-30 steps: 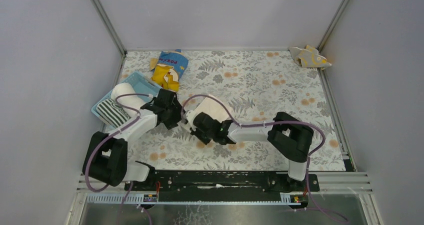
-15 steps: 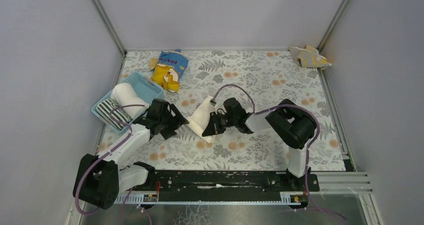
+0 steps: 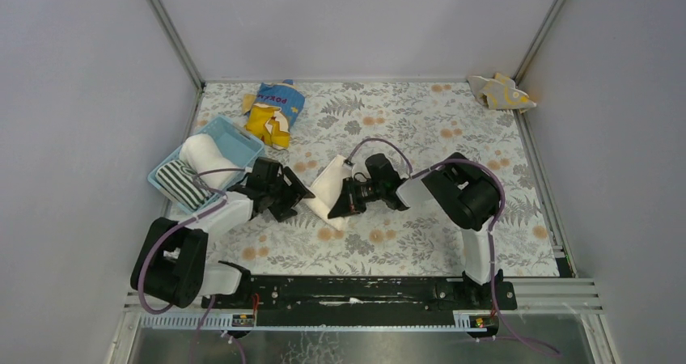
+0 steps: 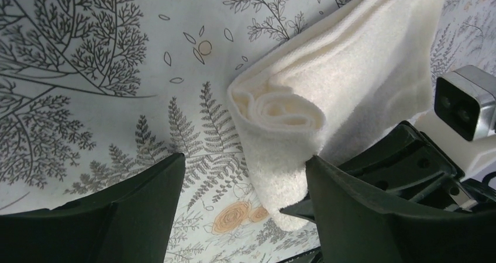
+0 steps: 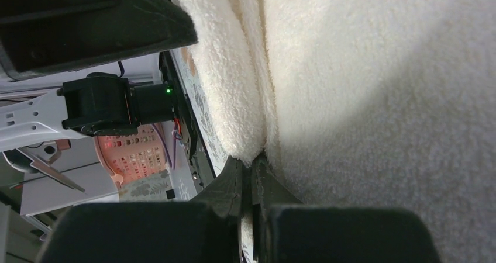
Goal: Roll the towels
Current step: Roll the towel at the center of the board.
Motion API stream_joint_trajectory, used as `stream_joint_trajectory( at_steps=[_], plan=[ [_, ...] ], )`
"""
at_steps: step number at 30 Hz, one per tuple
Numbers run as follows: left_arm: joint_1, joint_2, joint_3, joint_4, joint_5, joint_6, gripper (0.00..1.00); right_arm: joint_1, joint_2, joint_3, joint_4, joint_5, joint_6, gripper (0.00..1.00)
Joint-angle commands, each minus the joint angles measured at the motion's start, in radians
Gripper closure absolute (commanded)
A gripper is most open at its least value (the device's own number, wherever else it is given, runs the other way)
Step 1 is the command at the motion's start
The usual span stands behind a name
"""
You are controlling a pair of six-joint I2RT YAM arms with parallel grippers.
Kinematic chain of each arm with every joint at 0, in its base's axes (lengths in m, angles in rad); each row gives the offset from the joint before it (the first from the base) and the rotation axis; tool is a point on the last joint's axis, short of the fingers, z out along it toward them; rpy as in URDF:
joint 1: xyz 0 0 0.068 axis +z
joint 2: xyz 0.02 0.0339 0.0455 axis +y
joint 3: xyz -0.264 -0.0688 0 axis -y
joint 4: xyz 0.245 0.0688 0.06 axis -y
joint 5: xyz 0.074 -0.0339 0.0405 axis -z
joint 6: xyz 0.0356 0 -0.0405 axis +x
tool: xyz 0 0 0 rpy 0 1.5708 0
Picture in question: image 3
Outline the grey yellow patterned towel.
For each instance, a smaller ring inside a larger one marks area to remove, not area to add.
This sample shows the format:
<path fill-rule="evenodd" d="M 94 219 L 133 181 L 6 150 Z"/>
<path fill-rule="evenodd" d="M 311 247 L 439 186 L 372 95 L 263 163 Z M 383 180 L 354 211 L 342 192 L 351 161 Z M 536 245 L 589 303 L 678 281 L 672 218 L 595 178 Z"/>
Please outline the grey yellow patterned towel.
<path fill-rule="evenodd" d="M 510 77 L 496 73 L 492 78 L 480 75 L 467 77 L 477 103 L 490 110 L 518 110 L 521 113 L 537 106 L 528 93 L 519 90 Z"/>

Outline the cream terry towel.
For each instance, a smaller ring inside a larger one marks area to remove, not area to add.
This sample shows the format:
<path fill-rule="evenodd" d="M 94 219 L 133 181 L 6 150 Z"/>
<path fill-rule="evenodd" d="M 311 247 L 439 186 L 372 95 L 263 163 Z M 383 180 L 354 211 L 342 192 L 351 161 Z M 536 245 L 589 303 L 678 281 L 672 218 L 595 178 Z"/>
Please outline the cream terry towel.
<path fill-rule="evenodd" d="M 337 231 L 346 228 L 348 218 L 328 218 L 328 214 L 341 195 L 343 179 L 351 176 L 352 167 L 345 164 L 344 156 L 337 155 L 308 187 L 314 197 L 304 201 L 318 218 Z"/>

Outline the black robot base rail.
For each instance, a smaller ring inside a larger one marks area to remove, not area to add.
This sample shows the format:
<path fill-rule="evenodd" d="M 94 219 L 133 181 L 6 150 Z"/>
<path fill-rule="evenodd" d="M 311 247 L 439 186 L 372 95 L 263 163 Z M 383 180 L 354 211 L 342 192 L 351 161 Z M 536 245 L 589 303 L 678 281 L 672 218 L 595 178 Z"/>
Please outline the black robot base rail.
<path fill-rule="evenodd" d="M 512 283 L 497 273 L 494 286 L 462 277 L 253 275 L 245 300 L 220 295 L 221 310 L 245 309 L 271 321 L 332 321 L 343 325 L 435 324 L 450 311 L 490 315 L 517 309 Z"/>

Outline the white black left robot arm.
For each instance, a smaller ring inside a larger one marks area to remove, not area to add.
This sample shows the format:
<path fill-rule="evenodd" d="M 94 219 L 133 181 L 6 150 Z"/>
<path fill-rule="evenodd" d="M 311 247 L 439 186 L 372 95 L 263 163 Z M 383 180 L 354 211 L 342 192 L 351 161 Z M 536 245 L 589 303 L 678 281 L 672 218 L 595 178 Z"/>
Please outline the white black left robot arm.
<path fill-rule="evenodd" d="M 145 311 L 163 314 L 172 307 L 186 308 L 200 297 L 248 298 L 248 269 L 227 261 L 207 262 L 211 236 L 225 234 L 265 211 L 284 222 L 297 214 L 301 200 L 315 196 L 290 167 L 273 159 L 259 157 L 237 173 L 241 177 L 236 184 L 214 189 L 218 199 L 186 220 L 157 218 L 151 223 L 130 277 Z"/>

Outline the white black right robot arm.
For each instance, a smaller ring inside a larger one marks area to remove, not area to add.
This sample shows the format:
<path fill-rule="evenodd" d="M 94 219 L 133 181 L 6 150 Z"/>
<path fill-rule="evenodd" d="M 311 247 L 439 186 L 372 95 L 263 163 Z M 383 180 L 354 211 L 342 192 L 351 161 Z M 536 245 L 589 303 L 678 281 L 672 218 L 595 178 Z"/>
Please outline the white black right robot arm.
<path fill-rule="evenodd" d="M 395 211 L 435 201 L 463 236 L 468 252 L 466 278 L 480 286 L 494 281 L 498 269 L 491 232 L 504 210 L 505 193 L 487 167 L 454 153 L 407 178 L 400 176 L 384 154 L 368 157 L 364 168 L 366 172 L 342 179 L 327 219 L 363 214 L 367 205 L 376 201 Z"/>

